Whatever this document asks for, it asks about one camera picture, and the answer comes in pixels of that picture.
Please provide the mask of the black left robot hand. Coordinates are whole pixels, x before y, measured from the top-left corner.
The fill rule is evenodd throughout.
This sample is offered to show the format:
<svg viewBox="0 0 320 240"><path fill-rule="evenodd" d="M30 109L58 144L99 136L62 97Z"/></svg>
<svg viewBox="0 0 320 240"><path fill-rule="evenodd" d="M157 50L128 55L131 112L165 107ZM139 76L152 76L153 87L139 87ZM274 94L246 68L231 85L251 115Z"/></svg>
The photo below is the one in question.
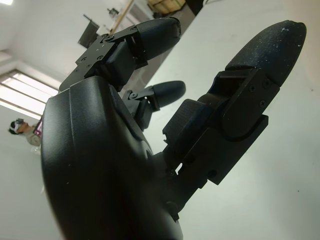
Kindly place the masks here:
<svg viewBox="0 0 320 240"><path fill-rule="evenodd" d="M198 100L186 99L153 154L152 113L181 98L169 81L119 92L132 73L181 38L174 17L102 35L77 60L42 116L44 187L67 240L181 240L179 212L219 184L269 123L265 109L292 71L306 25L285 20L253 37Z"/></svg>

